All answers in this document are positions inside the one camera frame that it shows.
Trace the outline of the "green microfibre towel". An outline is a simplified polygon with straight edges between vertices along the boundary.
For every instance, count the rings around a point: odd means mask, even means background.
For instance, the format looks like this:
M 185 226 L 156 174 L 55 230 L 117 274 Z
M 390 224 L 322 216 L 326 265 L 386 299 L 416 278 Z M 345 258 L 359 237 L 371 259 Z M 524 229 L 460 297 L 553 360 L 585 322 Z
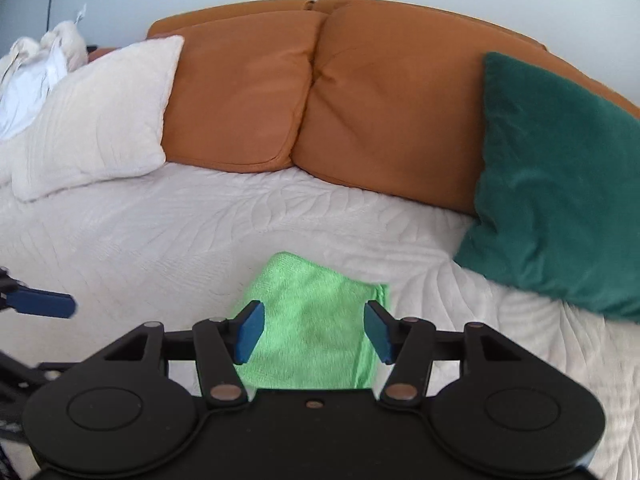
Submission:
M 353 280 L 290 252 L 273 255 L 235 307 L 265 306 L 265 327 L 245 385 L 266 389 L 370 388 L 378 367 L 363 328 L 363 307 L 388 304 L 386 284 Z

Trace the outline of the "white quilted bed cover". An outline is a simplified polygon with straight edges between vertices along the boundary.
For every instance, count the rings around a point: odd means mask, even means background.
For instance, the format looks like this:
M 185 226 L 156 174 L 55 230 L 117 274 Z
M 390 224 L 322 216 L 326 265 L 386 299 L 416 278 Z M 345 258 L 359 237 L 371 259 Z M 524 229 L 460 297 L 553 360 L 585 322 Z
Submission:
M 187 330 L 225 315 L 269 258 L 292 252 L 390 291 L 390 310 L 441 330 L 484 322 L 581 382 L 606 430 L 593 472 L 639 474 L 639 327 L 486 281 L 454 263 L 471 219 L 298 169 L 227 174 L 169 164 L 23 203 L 1 191 L 1 263 L 68 292 L 73 318 L 6 312 L 1 348 L 25 364 L 91 356 L 146 321 Z

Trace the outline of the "white quilted pillow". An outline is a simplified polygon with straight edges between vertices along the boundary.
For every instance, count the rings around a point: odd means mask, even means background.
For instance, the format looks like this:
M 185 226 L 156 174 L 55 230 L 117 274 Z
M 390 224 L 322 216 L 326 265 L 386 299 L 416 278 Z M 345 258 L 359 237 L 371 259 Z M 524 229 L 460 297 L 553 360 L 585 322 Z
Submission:
M 163 166 L 164 114 L 183 45 L 179 35 L 145 40 L 66 76 L 1 151 L 14 197 L 33 202 Z

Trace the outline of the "dark green velvet pillow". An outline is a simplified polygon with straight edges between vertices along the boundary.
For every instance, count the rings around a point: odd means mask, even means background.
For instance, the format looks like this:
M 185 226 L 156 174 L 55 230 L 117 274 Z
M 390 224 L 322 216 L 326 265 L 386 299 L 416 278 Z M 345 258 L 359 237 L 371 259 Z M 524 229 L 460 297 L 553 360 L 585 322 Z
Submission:
M 638 321 L 638 118 L 505 54 L 483 65 L 485 168 L 454 260 L 500 285 Z

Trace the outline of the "crumpled white bedding pile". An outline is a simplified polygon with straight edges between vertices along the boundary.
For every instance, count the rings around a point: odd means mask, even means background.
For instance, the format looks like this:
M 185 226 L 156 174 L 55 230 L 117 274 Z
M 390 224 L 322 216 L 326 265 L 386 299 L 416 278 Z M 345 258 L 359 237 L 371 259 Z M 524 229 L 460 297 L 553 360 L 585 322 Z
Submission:
M 84 6 L 73 21 L 58 23 L 38 41 L 18 38 L 1 59 L 2 142 L 26 129 L 54 87 L 88 63 L 87 44 L 77 27 L 85 15 Z

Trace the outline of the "right orange back cushion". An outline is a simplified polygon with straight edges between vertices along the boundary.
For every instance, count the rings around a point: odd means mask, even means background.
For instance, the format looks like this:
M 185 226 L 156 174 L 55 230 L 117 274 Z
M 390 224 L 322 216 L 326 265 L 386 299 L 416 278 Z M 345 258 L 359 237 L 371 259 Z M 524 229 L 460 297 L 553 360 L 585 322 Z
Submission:
M 474 211 L 482 59 L 518 40 L 495 25 L 352 0 L 326 19 L 294 164 L 332 183 Z

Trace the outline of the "orange cushion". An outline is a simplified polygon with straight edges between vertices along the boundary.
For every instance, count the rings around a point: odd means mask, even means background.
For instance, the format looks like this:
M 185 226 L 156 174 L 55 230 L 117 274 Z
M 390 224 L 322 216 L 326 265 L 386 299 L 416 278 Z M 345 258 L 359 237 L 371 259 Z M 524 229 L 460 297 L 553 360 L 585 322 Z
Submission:
M 482 59 L 518 40 L 495 25 L 352 0 L 326 19 L 294 164 L 332 183 L 474 211 Z
M 162 139 L 168 162 L 231 172 L 291 166 L 325 20 L 277 11 L 178 29 L 184 45 Z

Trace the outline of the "left orange back cushion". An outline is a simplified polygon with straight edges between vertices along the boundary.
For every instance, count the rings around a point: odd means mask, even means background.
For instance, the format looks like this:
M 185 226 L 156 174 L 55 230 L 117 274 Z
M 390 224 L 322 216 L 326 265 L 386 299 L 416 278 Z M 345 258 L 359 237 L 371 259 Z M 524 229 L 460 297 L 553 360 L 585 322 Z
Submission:
M 178 29 L 184 45 L 162 139 L 168 162 L 231 172 L 291 166 L 325 20 L 277 11 Z

